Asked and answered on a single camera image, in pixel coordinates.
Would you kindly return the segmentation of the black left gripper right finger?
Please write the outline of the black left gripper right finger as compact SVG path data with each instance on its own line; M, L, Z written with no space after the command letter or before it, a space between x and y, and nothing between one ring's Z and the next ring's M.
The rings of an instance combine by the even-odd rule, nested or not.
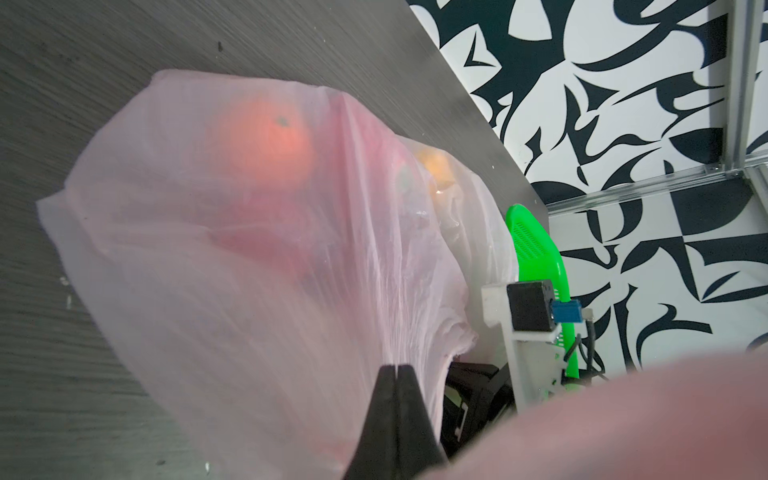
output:
M448 460L436 439L424 398L411 365L399 365L396 375L396 479L416 479Z

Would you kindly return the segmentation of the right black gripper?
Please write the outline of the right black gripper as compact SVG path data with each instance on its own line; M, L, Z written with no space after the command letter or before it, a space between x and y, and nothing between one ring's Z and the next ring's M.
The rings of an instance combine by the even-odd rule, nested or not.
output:
M440 443L455 456L516 405L507 365L453 362L443 397Z

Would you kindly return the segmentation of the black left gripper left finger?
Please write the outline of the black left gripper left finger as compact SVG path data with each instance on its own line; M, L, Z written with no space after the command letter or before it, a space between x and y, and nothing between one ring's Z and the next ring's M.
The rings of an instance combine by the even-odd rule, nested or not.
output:
M382 366L355 454L344 479L394 479L398 464L396 367Z

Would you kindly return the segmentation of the pink plastic bag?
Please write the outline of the pink plastic bag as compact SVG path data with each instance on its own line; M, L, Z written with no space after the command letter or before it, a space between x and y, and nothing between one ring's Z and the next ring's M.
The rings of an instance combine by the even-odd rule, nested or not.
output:
M221 117L256 98L310 128L298 189L224 162ZM449 154L436 203L419 147L338 90L165 70L36 207L120 361L224 475L338 479L383 365L415 369L438 433L452 360L504 350L481 290L517 279L512 237Z

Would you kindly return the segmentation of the red dragon fruit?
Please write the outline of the red dragon fruit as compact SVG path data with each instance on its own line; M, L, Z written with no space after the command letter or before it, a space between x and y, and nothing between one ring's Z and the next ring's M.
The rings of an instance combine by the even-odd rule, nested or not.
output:
M312 133L291 102L256 98L237 104L222 115L218 137L227 167L258 185L295 190L313 173Z

